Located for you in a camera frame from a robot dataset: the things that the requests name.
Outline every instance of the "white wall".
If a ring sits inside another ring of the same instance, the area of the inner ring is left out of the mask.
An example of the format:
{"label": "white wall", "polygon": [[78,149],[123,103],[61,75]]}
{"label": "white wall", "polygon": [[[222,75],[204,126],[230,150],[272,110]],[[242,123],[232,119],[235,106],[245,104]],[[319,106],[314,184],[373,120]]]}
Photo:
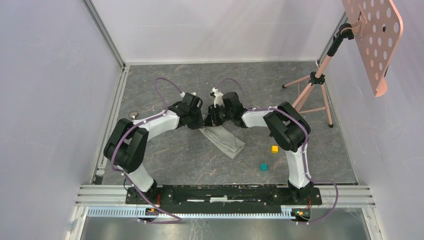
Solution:
{"label": "white wall", "polygon": [[359,179],[370,185],[389,240],[424,239],[424,9],[393,0],[404,35],[388,68],[387,93],[373,97],[354,41],[344,41],[327,84]]}
{"label": "white wall", "polygon": [[316,60],[340,0],[93,0],[127,63]]}
{"label": "white wall", "polygon": [[80,0],[1,1],[0,35],[0,239],[63,239],[120,68]]}

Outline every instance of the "pegboard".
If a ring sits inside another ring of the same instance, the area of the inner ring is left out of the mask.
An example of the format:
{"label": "pegboard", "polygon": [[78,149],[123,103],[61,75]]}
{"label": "pegboard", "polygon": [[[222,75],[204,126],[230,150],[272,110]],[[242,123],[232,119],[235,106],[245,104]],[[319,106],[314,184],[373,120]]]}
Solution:
{"label": "pegboard", "polygon": [[387,91],[385,74],[404,31],[392,0],[342,0],[349,23],[360,26],[356,44],[376,97]]}

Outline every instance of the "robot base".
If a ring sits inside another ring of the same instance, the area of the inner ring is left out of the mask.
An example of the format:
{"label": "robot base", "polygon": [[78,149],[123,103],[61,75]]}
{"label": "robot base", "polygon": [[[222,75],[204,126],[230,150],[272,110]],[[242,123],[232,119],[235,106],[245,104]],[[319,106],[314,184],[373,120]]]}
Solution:
{"label": "robot base", "polygon": [[[281,213],[281,206],[322,205],[319,188],[293,199],[292,189],[282,185],[163,185],[148,191],[155,204],[179,214]],[[133,187],[126,204],[146,204]]]}

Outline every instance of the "gray cloth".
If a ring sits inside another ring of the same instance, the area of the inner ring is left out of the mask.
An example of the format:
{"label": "gray cloth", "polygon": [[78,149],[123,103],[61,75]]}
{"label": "gray cloth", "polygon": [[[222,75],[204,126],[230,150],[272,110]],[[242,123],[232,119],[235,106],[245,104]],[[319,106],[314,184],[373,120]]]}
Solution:
{"label": "gray cloth", "polygon": [[234,159],[245,147],[246,143],[235,137],[223,126],[206,126],[200,132],[221,150],[225,155]]}

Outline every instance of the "hole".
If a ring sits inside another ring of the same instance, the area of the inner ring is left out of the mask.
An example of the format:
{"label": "hole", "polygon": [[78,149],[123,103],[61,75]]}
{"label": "hole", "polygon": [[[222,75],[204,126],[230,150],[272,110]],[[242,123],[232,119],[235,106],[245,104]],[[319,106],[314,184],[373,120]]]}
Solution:
{"label": "hole", "polygon": [[393,26],[394,32],[397,33],[399,32],[399,23],[395,22],[394,26]]}

